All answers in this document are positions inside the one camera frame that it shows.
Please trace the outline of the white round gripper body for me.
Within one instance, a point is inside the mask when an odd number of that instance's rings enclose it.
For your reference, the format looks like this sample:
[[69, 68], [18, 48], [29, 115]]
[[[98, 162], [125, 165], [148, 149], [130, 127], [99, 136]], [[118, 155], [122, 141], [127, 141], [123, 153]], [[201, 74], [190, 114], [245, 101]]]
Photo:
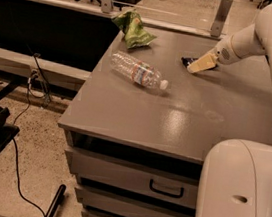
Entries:
[[217, 42], [213, 48], [213, 52], [220, 64], [230, 65], [241, 60], [237, 47], [238, 45], [234, 41], [233, 36], [225, 37]]

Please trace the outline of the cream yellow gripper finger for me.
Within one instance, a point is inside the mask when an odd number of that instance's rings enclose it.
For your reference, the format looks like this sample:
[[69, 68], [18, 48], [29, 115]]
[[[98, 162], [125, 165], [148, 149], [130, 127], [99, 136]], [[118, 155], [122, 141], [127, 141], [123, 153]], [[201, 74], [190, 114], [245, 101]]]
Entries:
[[197, 73], [200, 71], [205, 71], [208, 69], [212, 69], [217, 66], [218, 56], [215, 54], [206, 53], [201, 58], [194, 60], [188, 67], [189, 73]]

